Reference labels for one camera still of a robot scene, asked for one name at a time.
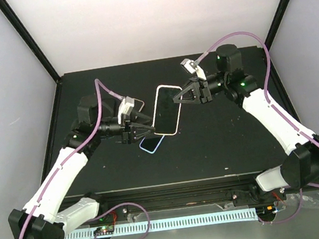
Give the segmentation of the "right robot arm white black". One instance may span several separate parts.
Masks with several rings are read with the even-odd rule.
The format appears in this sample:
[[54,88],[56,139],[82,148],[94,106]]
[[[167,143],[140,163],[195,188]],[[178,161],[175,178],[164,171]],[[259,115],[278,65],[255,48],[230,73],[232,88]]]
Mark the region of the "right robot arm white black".
[[264,202],[271,191],[291,187],[302,189],[319,178],[319,135],[293,118],[271,95],[244,71],[240,50],[233,44],[216,49],[217,72],[207,76],[191,59],[181,63],[192,75],[188,84],[175,95],[177,104],[205,104],[220,92],[255,117],[280,143],[286,154],[283,163],[258,174],[249,189],[254,201]]

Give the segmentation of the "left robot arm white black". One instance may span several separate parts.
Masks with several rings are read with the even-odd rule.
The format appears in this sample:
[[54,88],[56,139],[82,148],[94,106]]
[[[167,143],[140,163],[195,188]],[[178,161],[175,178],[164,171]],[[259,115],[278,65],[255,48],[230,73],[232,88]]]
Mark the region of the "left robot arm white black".
[[14,239],[65,239],[87,221],[108,219],[109,206],[93,193],[63,211],[59,208],[103,139],[119,136],[123,144],[131,144],[152,132],[152,118],[141,112],[143,107],[140,99],[114,94],[107,99],[95,94],[80,99],[77,118],[53,168],[23,209],[10,212],[8,222]]

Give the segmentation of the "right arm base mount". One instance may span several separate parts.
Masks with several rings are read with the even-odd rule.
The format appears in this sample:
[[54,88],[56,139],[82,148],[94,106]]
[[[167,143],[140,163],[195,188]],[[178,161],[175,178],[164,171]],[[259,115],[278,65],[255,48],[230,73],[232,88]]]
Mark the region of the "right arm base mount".
[[277,200],[285,201],[287,197],[279,189],[263,191],[256,185],[250,185],[247,189],[234,189],[230,191],[231,200],[235,205],[269,204]]

